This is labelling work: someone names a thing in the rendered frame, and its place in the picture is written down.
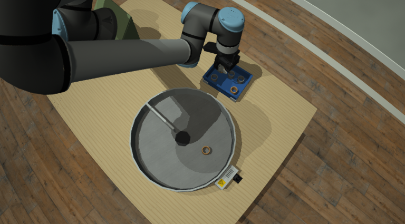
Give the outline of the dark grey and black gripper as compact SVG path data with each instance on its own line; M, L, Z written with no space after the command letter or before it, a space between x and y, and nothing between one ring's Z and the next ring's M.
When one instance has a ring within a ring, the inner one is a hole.
M239 63L239 59L240 59L240 56L238 55L239 52L240 52L240 50L238 49L233 54L222 53L222 55L216 55L215 61L214 61L214 68L219 73L221 73L221 72L223 72L225 74L227 74L227 72L229 73L229 71L231 71L237 63Z

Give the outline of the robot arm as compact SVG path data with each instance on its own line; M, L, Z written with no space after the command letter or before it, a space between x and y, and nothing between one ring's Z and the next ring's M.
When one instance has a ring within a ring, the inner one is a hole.
M174 64L193 68L202 49L235 53L245 26L237 8L189 2L181 14L181 38L115 40L115 13L105 7L92 11L92 2L0 0L0 78L51 95L73 82L109 75ZM207 32L217 35L216 43L204 45Z

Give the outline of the blue crate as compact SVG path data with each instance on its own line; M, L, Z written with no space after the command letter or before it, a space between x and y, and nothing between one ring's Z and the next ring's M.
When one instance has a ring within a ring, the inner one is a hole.
M224 94L225 96L230 98L232 101L236 102L236 100L239 98L240 94L246 87L246 85L248 85L249 82L251 81L253 75L237 65L235 65L231 71L235 72L235 76L233 79L228 78L228 73L227 74L219 73L214 68L214 64L213 64L209 68L209 70L204 74L204 83L212 86L217 91L221 92L222 94ZM211 80L212 74L217 74L217 76L218 76L217 82L214 82ZM244 82L242 84L237 83L238 76L244 77ZM230 89L233 86L237 87L237 93L235 95L230 92Z

